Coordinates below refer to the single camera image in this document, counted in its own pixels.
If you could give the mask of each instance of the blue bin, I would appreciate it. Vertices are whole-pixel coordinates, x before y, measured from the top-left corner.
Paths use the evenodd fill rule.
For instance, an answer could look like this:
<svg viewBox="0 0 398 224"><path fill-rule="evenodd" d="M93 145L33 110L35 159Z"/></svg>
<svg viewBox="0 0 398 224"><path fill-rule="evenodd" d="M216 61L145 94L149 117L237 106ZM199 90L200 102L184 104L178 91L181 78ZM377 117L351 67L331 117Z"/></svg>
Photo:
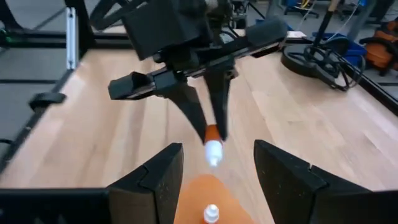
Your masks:
<svg viewBox="0 0 398 224"><path fill-rule="evenodd" d="M259 24L260 22L263 22L264 20L263 19L256 19L256 24ZM289 31L294 31L288 24L286 24L287 25L287 29L289 30Z"/></svg>
<svg viewBox="0 0 398 224"><path fill-rule="evenodd" d="M312 33L313 37L317 36L317 32ZM334 34L331 33L326 33L323 35L324 39L328 39ZM343 34L336 34L335 37L346 37ZM357 44L356 42L350 41L349 42L349 49L345 55L343 55L343 58L345 58L349 63L351 63L354 66L358 66L360 58L357 57L357 55L362 55L364 56L366 54L366 49L362 47L361 45Z"/></svg>

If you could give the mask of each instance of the black cable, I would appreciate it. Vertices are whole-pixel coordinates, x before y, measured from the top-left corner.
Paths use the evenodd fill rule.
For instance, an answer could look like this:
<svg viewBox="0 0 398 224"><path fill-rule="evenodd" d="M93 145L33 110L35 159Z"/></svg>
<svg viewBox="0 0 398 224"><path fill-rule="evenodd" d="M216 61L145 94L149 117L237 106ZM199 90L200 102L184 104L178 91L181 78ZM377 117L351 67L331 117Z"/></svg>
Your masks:
<svg viewBox="0 0 398 224"><path fill-rule="evenodd" d="M320 60L315 55L318 54L322 57ZM354 65L347 62L340 54L332 49L327 49L322 46L314 47L313 45L307 46L303 53L289 53L289 56L301 61L302 63L313 63L320 67L331 77L338 77L339 74L342 75L345 85L339 85L332 81L330 77L323 76L320 72L314 72L317 78L325 82L333 89L338 89L341 91L348 91L350 88L356 86L363 77L363 72L366 67L365 59L362 55L350 55L357 56L360 58L359 71ZM351 81L348 80L347 67L354 71Z"/></svg>
<svg viewBox="0 0 398 224"><path fill-rule="evenodd" d="M235 36L234 34L228 32L228 31L225 31L225 30L222 30L221 33L230 36L232 39L238 38L238 36Z"/></svg>
<svg viewBox="0 0 398 224"><path fill-rule="evenodd" d="M123 26L123 23L122 23L122 21L117 21L117 22L115 22L114 24L112 24L112 25L110 25L108 28L106 28L106 29L110 29L110 28L113 28L113 27L119 27L119 26ZM100 32L100 33L103 33L105 30L97 30L98 32Z"/></svg>
<svg viewBox="0 0 398 224"><path fill-rule="evenodd" d="M235 30L231 27L231 25L228 23L228 29L235 35L235 37L239 37L239 34L235 32Z"/></svg>
<svg viewBox="0 0 398 224"><path fill-rule="evenodd" d="M12 141L10 139L0 139L0 143L12 144Z"/></svg>
<svg viewBox="0 0 398 224"><path fill-rule="evenodd" d="M251 2L249 2L248 5L252 7L261 16L262 19L266 19L266 17Z"/></svg>

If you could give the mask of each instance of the black metal frame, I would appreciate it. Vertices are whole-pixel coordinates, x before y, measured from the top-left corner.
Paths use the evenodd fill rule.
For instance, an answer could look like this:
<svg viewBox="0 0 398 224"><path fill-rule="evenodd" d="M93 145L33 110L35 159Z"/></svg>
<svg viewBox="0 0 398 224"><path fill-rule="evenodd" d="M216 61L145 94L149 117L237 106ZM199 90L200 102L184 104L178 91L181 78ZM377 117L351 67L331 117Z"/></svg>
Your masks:
<svg viewBox="0 0 398 224"><path fill-rule="evenodd" d="M94 34L88 21L88 13L85 2L80 0L65 0L68 7L74 7L78 16L78 35L79 35L79 50L80 57L83 57L89 49L132 49L132 45L126 34ZM31 31L13 32L9 36L15 41L6 41L1 39L0 47L12 48L50 48L62 49L66 47L65 32L45 32L45 31ZM311 44L307 39L287 39L285 45L292 44ZM270 52L278 51L278 47L269 49ZM57 81L57 84L51 92L58 93L68 78L72 75L73 70L67 70L62 78ZM49 82L54 80L0 80L0 83L37 83ZM392 97L386 90L378 83L364 76L359 83L365 90L367 90L373 97L379 100L384 106L389 108L394 114L398 115L398 100ZM10 144L6 155L0 160L0 173L6 168L7 163L12 159L18 148L30 134L30 131L37 124L39 119L44 115L45 108L35 111L35 114L24 125L21 132L17 135L15 140Z"/></svg>

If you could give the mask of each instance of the orange object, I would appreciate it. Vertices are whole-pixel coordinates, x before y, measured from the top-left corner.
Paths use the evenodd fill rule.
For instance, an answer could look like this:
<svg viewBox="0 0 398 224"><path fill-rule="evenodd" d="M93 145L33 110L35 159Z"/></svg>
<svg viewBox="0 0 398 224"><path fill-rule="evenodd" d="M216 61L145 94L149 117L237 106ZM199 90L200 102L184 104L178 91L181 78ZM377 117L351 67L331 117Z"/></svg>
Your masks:
<svg viewBox="0 0 398 224"><path fill-rule="evenodd" d="M375 31L373 37L382 38L391 42L395 42L398 40L398 22L392 21L388 23L385 29L379 29ZM386 68L388 63L390 62L392 55L386 50L386 47L377 44L377 43L369 43L366 44L367 54L365 56L366 60L371 62L374 66L378 68ZM394 69L398 69L398 63L394 65Z"/></svg>
<svg viewBox="0 0 398 224"><path fill-rule="evenodd" d="M205 142L215 140L221 142L221 137L217 129L217 125L211 124L206 128Z"/></svg>
<svg viewBox="0 0 398 224"><path fill-rule="evenodd" d="M225 185L215 176L205 174L181 190L174 224L204 224L203 215L209 204L220 210L217 224L254 223Z"/></svg>

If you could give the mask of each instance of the white bottle cap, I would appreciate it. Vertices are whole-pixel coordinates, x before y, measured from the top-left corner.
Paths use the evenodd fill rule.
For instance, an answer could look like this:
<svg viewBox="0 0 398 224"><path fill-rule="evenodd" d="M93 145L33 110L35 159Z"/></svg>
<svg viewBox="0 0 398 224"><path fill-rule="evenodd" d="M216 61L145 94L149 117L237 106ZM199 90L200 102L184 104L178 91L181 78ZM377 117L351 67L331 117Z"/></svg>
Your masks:
<svg viewBox="0 0 398 224"><path fill-rule="evenodd" d="M206 160L210 166L216 167L223 158L223 145L219 141L210 140L205 144Z"/></svg>
<svg viewBox="0 0 398 224"><path fill-rule="evenodd" d="M205 209L205 222L214 224L218 221L219 211L216 205L208 205Z"/></svg>

